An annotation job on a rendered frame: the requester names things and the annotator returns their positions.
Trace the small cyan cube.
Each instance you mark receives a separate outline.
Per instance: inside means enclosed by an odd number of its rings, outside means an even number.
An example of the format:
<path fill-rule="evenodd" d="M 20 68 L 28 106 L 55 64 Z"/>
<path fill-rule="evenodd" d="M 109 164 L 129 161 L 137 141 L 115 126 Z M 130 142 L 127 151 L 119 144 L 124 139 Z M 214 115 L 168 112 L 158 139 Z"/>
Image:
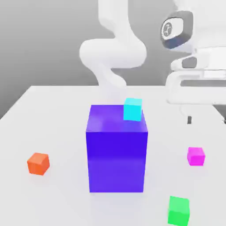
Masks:
<path fill-rule="evenodd" d="M 126 121 L 141 121 L 142 99 L 126 98 L 124 102 L 123 119 Z"/>

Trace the small magenta cube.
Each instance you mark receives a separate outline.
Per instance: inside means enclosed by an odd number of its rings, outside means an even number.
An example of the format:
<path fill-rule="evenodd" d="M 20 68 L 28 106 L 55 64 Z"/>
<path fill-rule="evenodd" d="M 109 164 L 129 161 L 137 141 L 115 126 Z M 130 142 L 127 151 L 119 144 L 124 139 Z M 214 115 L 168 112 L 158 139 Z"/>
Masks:
<path fill-rule="evenodd" d="M 191 166 L 203 166 L 205 161 L 205 153 L 201 147 L 189 147 L 187 160 Z"/>

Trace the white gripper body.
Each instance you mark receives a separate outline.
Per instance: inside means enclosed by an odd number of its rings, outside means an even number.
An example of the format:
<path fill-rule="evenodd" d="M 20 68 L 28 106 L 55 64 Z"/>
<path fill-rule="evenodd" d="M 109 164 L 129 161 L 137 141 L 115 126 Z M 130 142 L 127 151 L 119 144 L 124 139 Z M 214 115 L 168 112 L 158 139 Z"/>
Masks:
<path fill-rule="evenodd" d="M 226 105 L 226 87 L 182 87 L 183 80 L 226 81 L 226 70 L 174 71 L 165 84 L 170 104 Z"/>

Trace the large purple box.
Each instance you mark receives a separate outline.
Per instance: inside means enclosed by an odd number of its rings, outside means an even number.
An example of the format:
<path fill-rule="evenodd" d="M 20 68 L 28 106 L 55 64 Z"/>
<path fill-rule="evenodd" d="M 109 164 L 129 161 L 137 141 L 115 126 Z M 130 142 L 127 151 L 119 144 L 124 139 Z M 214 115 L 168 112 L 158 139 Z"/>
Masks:
<path fill-rule="evenodd" d="M 125 121 L 122 105 L 91 105 L 87 128 L 90 192 L 143 192 L 148 129 Z"/>

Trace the small orange cube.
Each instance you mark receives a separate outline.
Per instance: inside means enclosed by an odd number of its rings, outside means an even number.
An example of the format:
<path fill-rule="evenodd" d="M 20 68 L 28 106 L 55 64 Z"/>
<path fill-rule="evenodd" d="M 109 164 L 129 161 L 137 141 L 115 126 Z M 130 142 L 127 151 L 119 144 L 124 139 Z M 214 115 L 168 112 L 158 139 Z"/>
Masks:
<path fill-rule="evenodd" d="M 29 173 L 43 176 L 50 167 L 49 156 L 43 153 L 34 153 L 27 160 L 27 165 Z"/>

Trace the small green cube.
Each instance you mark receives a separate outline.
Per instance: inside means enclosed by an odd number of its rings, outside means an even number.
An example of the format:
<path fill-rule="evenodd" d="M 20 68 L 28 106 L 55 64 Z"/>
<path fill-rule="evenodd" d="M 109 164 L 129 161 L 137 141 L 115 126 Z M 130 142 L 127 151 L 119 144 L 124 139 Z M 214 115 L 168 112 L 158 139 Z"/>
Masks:
<path fill-rule="evenodd" d="M 189 199 L 170 196 L 168 207 L 168 224 L 176 226 L 188 226 L 189 217 Z"/>

